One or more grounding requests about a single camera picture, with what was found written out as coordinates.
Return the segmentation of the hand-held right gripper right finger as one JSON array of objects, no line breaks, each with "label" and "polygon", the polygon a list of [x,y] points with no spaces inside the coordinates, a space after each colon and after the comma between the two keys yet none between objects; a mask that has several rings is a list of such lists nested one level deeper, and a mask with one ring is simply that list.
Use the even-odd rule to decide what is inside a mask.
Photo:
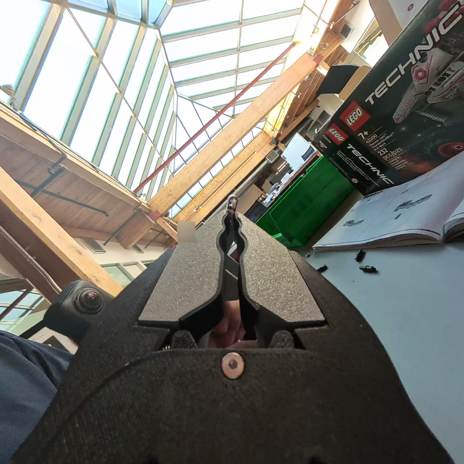
[{"label": "hand-held right gripper right finger", "polygon": [[241,239],[240,305],[247,332],[258,343],[270,343],[275,333],[322,327],[326,319],[289,250],[237,213]]}]

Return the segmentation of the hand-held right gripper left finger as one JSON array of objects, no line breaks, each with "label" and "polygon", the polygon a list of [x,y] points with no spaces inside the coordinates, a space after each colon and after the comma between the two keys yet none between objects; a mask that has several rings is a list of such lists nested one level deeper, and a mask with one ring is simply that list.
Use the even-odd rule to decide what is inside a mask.
[{"label": "hand-held right gripper left finger", "polygon": [[223,317],[221,236],[229,224],[227,212],[217,214],[198,229],[195,242],[177,245],[138,318],[139,325],[166,328],[171,334],[185,330],[199,345],[208,345],[211,331]]}]

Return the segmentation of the lego instruction booklet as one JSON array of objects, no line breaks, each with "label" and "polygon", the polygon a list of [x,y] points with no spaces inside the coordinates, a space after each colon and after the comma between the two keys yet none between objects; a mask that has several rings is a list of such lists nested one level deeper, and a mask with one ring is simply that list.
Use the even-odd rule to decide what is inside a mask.
[{"label": "lego instruction booklet", "polygon": [[464,154],[416,179],[366,197],[315,251],[442,244],[464,233]]}]

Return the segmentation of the black lego set box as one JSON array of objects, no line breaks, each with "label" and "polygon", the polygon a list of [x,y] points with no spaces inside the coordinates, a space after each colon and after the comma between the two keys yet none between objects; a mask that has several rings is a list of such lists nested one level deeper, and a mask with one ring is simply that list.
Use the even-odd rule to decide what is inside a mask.
[{"label": "black lego set box", "polygon": [[314,139],[363,195],[463,152],[463,1],[400,1],[405,27]]}]

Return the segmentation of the person's left hand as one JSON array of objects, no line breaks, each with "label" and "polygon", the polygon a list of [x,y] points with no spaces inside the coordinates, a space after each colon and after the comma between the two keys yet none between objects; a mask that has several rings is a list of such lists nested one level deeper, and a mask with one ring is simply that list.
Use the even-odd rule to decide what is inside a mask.
[{"label": "person's left hand", "polygon": [[223,317],[211,331],[208,339],[209,348],[228,348],[241,341],[246,331],[241,320],[239,300],[224,303]]}]

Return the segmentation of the wooden pillar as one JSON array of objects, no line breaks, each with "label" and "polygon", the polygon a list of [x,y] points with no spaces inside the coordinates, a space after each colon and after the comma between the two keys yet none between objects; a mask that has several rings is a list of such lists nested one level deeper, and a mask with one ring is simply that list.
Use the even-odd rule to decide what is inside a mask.
[{"label": "wooden pillar", "polygon": [[117,296],[122,286],[3,168],[0,172],[1,255],[48,300],[77,280]]}]

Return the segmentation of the green plastic bin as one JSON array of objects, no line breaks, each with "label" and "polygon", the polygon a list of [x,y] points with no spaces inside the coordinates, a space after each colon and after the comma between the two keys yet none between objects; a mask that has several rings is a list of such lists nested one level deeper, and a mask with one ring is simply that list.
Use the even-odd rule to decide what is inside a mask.
[{"label": "green plastic bin", "polygon": [[287,248],[304,246],[353,185],[321,156],[257,220],[257,225]]}]

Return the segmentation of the red sprinkler pipe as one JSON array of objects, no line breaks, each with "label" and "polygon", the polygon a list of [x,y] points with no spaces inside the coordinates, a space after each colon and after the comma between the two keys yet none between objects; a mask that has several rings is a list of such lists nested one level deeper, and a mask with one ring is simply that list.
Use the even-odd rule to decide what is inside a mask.
[{"label": "red sprinkler pipe", "polygon": [[258,83],[258,81],[267,74],[272,67],[278,64],[285,55],[287,55],[293,48],[299,45],[301,42],[296,40],[292,42],[280,55],[277,56],[273,61],[270,62],[268,66],[266,66],[262,72],[260,72],[249,84],[247,84],[239,94],[237,94],[231,101],[225,104],[222,109],[212,117],[204,126],[201,127],[193,136],[191,136],[182,146],[180,146],[172,155],[170,155],[159,167],[157,167],[150,175],[148,175],[136,188],[133,189],[133,193],[137,194],[138,192],[142,191],[144,186],[151,182],[155,177],[157,177],[158,173],[164,170],[173,159],[175,159],[185,148],[187,148],[191,143],[195,141],[195,139],[205,132],[214,122],[216,122],[229,107],[235,106],[235,103],[240,99],[242,95],[244,95],[252,86]]}]

